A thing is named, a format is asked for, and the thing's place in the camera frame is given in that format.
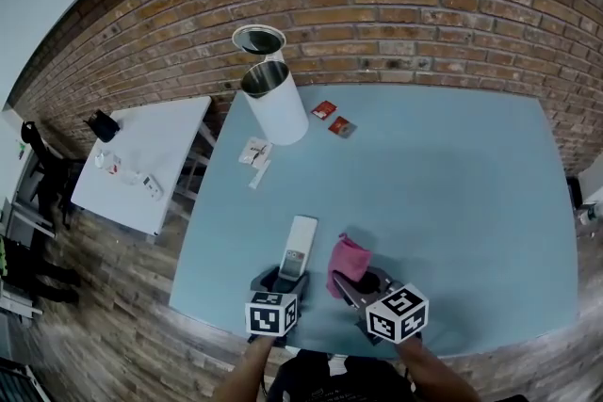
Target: red packet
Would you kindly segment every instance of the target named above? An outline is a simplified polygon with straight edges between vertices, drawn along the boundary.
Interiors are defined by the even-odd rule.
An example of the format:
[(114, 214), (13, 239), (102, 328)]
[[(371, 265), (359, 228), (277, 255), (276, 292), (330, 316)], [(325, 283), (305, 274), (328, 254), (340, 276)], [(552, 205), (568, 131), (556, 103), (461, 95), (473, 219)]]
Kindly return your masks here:
[(347, 119), (339, 116), (331, 126), (329, 126), (329, 131), (337, 134), (338, 136), (348, 138), (351, 133), (354, 132), (356, 126), (349, 122)]
[(323, 101), (317, 107), (315, 107), (315, 109), (312, 111), (312, 114), (324, 121), (329, 116), (331, 116), (336, 110), (336, 105), (329, 103), (329, 101)]

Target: human arm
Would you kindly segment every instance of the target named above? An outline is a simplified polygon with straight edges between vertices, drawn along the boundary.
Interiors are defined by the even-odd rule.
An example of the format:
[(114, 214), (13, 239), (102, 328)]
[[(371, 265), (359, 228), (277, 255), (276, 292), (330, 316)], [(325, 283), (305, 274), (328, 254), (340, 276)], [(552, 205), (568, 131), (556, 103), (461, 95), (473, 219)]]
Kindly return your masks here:
[(212, 402), (255, 402), (275, 340), (273, 337), (256, 338), (235, 369), (214, 391)]
[(480, 402), (478, 393), (461, 376), (433, 355), (416, 337), (396, 346), (417, 394), (426, 402)]

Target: remote control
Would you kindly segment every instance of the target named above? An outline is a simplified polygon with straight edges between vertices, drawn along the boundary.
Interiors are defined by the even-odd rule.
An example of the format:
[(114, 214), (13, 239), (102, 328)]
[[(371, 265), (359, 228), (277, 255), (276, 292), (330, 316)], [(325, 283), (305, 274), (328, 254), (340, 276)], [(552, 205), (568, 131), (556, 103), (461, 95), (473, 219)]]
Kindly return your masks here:
[(155, 201), (161, 199), (161, 197), (163, 196), (163, 190), (161, 189), (161, 186), (153, 176), (147, 174), (142, 184), (144, 185), (144, 188), (147, 190), (151, 198), (153, 198)]
[(312, 217), (293, 218), (291, 231), (286, 240), (285, 254), (281, 262), (279, 277), (296, 281), (303, 275), (317, 225), (318, 220)]

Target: brick wall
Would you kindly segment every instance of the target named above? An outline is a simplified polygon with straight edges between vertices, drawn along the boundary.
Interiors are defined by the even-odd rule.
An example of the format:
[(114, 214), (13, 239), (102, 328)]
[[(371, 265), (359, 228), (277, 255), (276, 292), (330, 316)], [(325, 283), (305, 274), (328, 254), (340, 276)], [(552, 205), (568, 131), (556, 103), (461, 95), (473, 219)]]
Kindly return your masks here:
[(80, 0), (9, 101), (77, 154), (90, 149), (81, 120), (97, 108), (210, 94), (217, 130), (255, 61), (230, 36), (251, 23), (285, 31), (300, 85), (418, 83), (533, 96), (568, 172), (603, 150), (603, 0)]

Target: wood plank floor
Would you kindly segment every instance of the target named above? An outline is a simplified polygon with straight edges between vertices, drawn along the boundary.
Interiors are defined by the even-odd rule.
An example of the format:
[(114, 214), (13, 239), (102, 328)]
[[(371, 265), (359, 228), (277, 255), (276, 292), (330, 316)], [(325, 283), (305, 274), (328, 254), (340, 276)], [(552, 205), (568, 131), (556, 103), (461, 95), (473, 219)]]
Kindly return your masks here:
[[(79, 307), (41, 300), (29, 329), (11, 320), (13, 357), (29, 363), (60, 401), (206, 400), (246, 343), (168, 307), (186, 224), (169, 217), (144, 236), (90, 213), (47, 242), (52, 262), (83, 277)], [(603, 400), (603, 229), (579, 229), (580, 317), (576, 325), (519, 346), (448, 360), (486, 401)], [(272, 351), (268, 381), (289, 358)]]

